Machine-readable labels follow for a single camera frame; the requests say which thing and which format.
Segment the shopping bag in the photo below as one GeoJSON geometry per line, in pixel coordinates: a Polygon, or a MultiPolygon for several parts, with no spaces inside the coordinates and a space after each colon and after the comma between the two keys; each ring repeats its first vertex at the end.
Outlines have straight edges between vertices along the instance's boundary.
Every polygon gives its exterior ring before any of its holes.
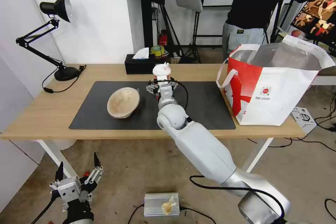
{"type": "Polygon", "coordinates": [[[287,35],[281,43],[240,45],[229,56],[224,89],[241,125],[281,125],[324,68],[335,66],[325,50],[287,35]]]}

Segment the small white box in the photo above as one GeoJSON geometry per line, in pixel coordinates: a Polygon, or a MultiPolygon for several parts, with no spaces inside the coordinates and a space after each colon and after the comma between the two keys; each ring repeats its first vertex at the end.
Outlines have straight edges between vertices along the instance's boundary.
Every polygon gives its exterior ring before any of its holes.
{"type": "Polygon", "coordinates": [[[306,108],[295,107],[292,111],[292,116],[306,134],[316,127],[314,118],[306,108]]]}

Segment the gray pants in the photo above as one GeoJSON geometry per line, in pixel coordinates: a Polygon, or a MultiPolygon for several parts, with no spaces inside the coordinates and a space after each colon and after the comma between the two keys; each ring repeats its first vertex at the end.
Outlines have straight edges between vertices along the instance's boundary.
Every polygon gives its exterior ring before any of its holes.
{"type": "Polygon", "coordinates": [[[226,60],[230,53],[241,44],[263,44],[264,30],[261,28],[242,29],[225,23],[223,26],[223,56],[226,60]]]}

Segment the printed logo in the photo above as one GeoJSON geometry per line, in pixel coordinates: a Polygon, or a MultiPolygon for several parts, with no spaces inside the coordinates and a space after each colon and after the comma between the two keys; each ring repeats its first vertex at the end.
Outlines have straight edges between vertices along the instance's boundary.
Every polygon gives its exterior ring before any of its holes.
{"type": "Polygon", "coordinates": [[[269,96],[270,92],[271,92],[271,88],[270,87],[263,87],[262,90],[261,90],[261,92],[260,92],[260,95],[262,95],[262,96],[269,96]]]}

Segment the silver box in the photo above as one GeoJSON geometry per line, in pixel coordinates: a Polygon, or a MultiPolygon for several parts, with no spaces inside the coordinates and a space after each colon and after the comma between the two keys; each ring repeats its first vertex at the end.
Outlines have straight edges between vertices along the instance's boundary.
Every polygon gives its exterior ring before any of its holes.
{"type": "Polygon", "coordinates": [[[57,188],[64,202],[70,202],[79,199],[81,191],[81,182],[78,177],[70,177],[63,179],[57,188]]]}
{"type": "Polygon", "coordinates": [[[166,216],[161,208],[161,205],[165,202],[168,202],[171,196],[174,197],[176,206],[173,207],[173,209],[167,216],[180,215],[180,205],[178,199],[179,194],[177,192],[145,194],[145,207],[143,210],[143,215],[145,217],[166,216]]]}

